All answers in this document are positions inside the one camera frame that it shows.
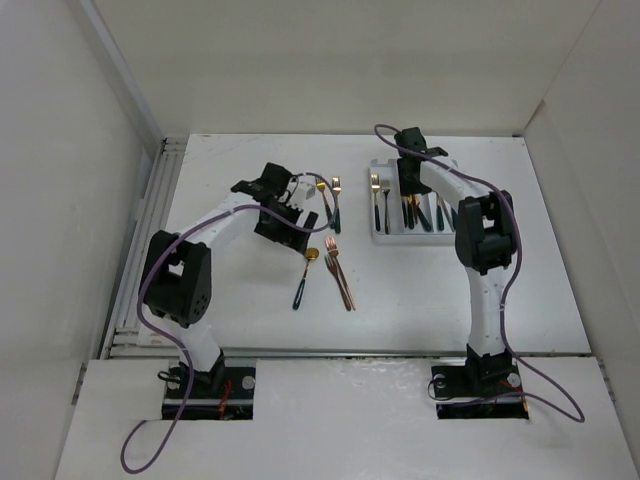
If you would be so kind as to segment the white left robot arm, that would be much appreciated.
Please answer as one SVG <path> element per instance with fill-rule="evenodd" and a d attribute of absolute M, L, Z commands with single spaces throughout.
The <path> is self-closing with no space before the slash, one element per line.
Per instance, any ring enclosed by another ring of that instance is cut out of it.
<path fill-rule="evenodd" d="M 267 164 L 254 180 L 241 180 L 200 220 L 151 238 L 139 287 L 136 313 L 150 331 L 179 350 L 170 382 L 181 394 L 212 398 L 228 377 L 225 355 L 205 315 L 213 298 L 213 259 L 241 233 L 257 235 L 304 253 L 318 215 L 305 212 L 315 193 L 306 174 Z"/>

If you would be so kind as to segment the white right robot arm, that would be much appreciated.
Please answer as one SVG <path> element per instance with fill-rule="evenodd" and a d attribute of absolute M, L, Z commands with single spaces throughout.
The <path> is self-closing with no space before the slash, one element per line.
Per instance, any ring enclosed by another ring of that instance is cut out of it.
<path fill-rule="evenodd" d="M 432 369 L 434 396 L 453 400 L 505 394 L 508 377 L 517 372 L 506 340 L 505 303 L 521 267 L 512 197 L 428 148 L 417 127 L 397 130 L 394 143 L 401 188 L 408 193 L 433 191 L 456 213 L 455 251 L 469 281 L 471 331 L 466 359 L 462 365 Z M 512 263 L 517 269 L 507 278 Z"/>

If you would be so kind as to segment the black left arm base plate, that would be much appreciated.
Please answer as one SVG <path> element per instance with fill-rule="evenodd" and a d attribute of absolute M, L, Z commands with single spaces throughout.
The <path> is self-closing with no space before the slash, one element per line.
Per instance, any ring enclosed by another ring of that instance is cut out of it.
<path fill-rule="evenodd" d="M 165 383 L 161 407 L 163 420 L 178 413 L 189 382 L 188 367 L 179 362 L 157 373 Z M 227 360 L 212 372 L 194 373 L 193 385 L 180 415 L 181 420 L 233 421 L 253 418 L 256 366 Z"/>

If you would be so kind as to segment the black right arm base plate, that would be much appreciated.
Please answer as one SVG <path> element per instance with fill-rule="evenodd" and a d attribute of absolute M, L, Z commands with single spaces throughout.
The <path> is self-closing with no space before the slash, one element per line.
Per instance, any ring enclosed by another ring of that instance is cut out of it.
<path fill-rule="evenodd" d="M 465 365 L 436 364 L 431 367 L 430 396 L 436 401 L 439 420 L 528 420 L 519 369 L 475 382 Z"/>

